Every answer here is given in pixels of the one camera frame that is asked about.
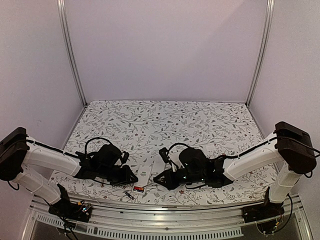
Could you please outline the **white remote with logo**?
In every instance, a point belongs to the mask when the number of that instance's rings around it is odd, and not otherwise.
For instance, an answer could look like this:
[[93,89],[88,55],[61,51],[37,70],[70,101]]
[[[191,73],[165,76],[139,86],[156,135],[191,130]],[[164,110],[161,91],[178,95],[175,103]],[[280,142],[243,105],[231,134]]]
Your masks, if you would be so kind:
[[[150,178],[150,175],[151,175],[151,171],[152,171],[152,167],[150,167],[150,166],[141,166],[138,169],[138,172],[137,172],[138,182],[136,182],[133,185],[133,188],[134,188],[134,186],[144,187],[144,186],[148,185],[149,178]],[[132,191],[134,193],[138,193],[138,194],[144,194],[145,190],[146,190],[146,188],[144,188],[144,192],[137,192],[137,191],[134,191],[133,188],[132,188]]]

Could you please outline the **white battery cover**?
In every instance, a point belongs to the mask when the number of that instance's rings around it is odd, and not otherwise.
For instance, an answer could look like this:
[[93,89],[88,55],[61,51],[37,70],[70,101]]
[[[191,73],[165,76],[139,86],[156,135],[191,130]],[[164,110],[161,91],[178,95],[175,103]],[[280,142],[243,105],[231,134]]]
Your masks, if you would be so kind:
[[205,148],[208,152],[214,152],[216,149],[214,144],[208,144],[205,146]]

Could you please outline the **white remote control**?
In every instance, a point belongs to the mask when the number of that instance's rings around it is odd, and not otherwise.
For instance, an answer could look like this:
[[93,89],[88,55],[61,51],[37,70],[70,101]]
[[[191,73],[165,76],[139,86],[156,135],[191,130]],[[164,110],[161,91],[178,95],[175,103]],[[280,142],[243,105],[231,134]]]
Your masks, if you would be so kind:
[[158,175],[165,170],[166,164],[162,160],[155,160],[152,165],[151,173]]

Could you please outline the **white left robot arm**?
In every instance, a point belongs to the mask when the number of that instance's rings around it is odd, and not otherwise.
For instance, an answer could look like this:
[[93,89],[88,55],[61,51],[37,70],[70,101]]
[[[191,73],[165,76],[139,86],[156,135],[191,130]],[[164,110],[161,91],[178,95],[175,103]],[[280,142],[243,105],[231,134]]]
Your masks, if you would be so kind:
[[97,178],[111,186],[124,186],[138,182],[138,177],[126,164],[129,153],[121,151],[107,141],[98,151],[68,153],[43,144],[18,127],[0,141],[0,179],[25,187],[32,194],[54,205],[63,216],[74,213],[68,194],[58,185],[49,182],[32,167],[39,166],[67,174],[81,180]]

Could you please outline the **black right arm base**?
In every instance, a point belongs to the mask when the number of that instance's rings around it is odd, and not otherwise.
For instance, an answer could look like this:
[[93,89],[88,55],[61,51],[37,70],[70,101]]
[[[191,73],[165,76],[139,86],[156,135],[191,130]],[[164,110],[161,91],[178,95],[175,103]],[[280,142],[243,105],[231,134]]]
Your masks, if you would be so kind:
[[271,218],[269,221],[263,221],[257,224],[257,229],[264,235],[274,234],[280,220],[276,220],[276,217],[281,217],[284,213],[284,202],[273,203],[269,198],[270,187],[267,188],[264,201],[260,204],[245,206],[241,208],[242,218],[245,223],[252,223],[262,221]]

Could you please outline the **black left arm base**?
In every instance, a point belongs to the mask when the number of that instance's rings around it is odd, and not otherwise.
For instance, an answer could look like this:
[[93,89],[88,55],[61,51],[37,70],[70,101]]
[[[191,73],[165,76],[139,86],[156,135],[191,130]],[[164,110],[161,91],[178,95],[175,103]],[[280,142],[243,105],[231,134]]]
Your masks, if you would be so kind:
[[67,190],[60,184],[57,187],[60,190],[61,199],[55,204],[50,204],[48,212],[64,219],[88,223],[92,215],[92,204],[85,203],[84,200],[72,203]]

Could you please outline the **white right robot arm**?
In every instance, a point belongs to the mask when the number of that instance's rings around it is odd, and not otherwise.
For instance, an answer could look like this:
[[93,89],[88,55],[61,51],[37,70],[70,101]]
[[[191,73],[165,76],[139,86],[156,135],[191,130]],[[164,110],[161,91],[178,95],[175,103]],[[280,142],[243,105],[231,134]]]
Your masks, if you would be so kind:
[[284,201],[300,177],[315,169],[320,156],[307,132],[284,121],[278,122],[274,132],[262,142],[237,155],[222,154],[210,159],[200,149],[183,146],[178,155],[179,163],[170,159],[168,148],[159,150],[163,162],[170,163],[171,168],[158,174],[153,181],[167,190],[193,183],[222,188],[252,171],[283,162],[278,178],[266,192],[267,200],[258,208],[262,218],[269,218],[278,210],[278,204]]

